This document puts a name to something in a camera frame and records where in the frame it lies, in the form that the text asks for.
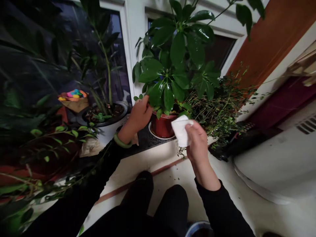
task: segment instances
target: orange wall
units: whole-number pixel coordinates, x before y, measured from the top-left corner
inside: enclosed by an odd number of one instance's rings
[[[316,0],[270,0],[265,20],[253,26],[229,71],[243,61],[249,69],[240,86],[262,84],[315,21]]]

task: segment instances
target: green bangle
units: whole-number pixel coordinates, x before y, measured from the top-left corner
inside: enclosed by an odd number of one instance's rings
[[[132,141],[130,141],[129,144],[125,144],[124,142],[122,142],[118,137],[118,133],[114,134],[114,141],[122,148],[130,148],[132,146]]]

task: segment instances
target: black pants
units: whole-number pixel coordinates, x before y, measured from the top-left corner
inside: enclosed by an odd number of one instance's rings
[[[110,226],[115,226],[116,229],[119,228],[117,224],[120,223],[120,228],[126,228],[126,234],[128,235],[131,232],[137,233],[147,228],[161,230],[161,228],[166,227],[171,228],[179,237],[184,237],[189,209],[189,201],[185,190],[178,184],[166,190],[153,220],[150,220],[150,224],[148,224],[148,218],[151,217],[146,214],[153,188],[154,183],[151,173],[141,172],[128,189],[122,203],[103,215],[82,236],[100,235],[105,231],[105,223],[107,223],[106,226],[109,226],[109,222],[111,222]]]

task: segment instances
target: black sleeve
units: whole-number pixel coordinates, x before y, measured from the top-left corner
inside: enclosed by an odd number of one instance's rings
[[[221,188],[217,191],[209,191],[202,187],[196,178],[194,180],[216,236],[254,237],[250,226],[230,199],[221,180]]]
[[[23,236],[76,237],[94,203],[100,198],[106,182],[119,165],[124,152],[124,148],[111,140],[96,155],[98,159],[103,159],[101,168],[97,169],[96,174],[90,175],[85,185],[74,186],[71,194],[59,199],[42,213],[23,233]]]

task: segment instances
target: person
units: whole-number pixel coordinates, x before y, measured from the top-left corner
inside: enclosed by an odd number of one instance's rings
[[[35,219],[23,236],[78,235],[106,182],[119,165],[124,148],[130,147],[135,133],[148,124],[153,109],[147,102],[148,96],[144,96],[134,105],[126,124],[98,154],[103,162],[96,174],[90,175],[85,185],[74,186],[72,193],[59,199]],[[191,139],[187,156],[215,236],[254,236],[209,163],[205,131],[196,121],[192,126],[187,125],[186,130]],[[180,185],[169,188],[153,217],[146,214],[152,192],[153,178],[149,172],[143,171],[128,189],[121,204],[104,214],[81,236],[184,237],[189,208],[185,190]]]

